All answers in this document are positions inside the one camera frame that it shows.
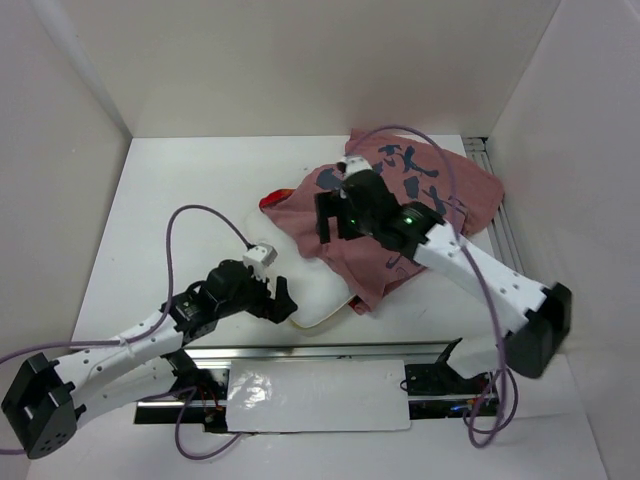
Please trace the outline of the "white pillow with yellow edge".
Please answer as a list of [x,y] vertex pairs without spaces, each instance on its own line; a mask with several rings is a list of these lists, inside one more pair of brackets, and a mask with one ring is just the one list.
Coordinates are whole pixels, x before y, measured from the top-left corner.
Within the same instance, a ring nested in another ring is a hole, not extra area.
[[294,240],[259,209],[246,216],[244,226],[254,243],[275,248],[277,257],[267,269],[268,278],[282,276],[287,280],[289,295],[298,306],[288,319],[296,327],[313,329],[353,299],[353,292],[339,275],[320,259],[304,259]]

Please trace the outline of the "red and pink patterned pillowcase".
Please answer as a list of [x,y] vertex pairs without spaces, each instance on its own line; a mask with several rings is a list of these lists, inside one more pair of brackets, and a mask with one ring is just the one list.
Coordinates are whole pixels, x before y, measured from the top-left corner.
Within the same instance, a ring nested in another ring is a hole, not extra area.
[[[487,228],[503,184],[473,162],[451,151],[439,154],[428,143],[388,132],[367,135],[352,130],[348,155],[361,155],[401,204],[418,201],[456,226],[464,236]],[[359,314],[373,311],[382,299],[423,272],[423,267],[384,249],[371,238],[334,237],[321,244],[316,232],[315,195],[338,189],[341,176],[333,165],[309,173],[294,189],[263,197],[259,210],[296,243],[304,259],[322,260],[353,292],[347,304]]]

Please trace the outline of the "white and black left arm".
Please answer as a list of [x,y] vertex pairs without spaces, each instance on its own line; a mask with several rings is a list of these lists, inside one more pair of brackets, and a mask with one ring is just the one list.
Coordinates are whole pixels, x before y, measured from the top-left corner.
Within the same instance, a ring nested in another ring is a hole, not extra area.
[[31,460],[43,458],[90,421],[128,403],[212,390],[211,375],[185,348],[212,333],[219,320],[246,312],[280,324],[297,309],[285,277],[271,284],[242,262],[225,260],[111,346],[26,359],[1,410],[22,452]]

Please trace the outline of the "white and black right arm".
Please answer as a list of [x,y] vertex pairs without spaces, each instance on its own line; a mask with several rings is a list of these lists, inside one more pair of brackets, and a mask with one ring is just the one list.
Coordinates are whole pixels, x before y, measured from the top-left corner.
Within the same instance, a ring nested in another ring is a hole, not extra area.
[[400,204],[372,170],[354,173],[339,189],[317,194],[315,208],[320,242],[330,242],[329,221],[334,219],[339,238],[372,238],[445,276],[488,307],[492,335],[459,339],[439,360],[436,379],[448,392],[504,367],[538,379],[570,332],[572,293],[565,285],[545,286],[519,274],[420,202]]

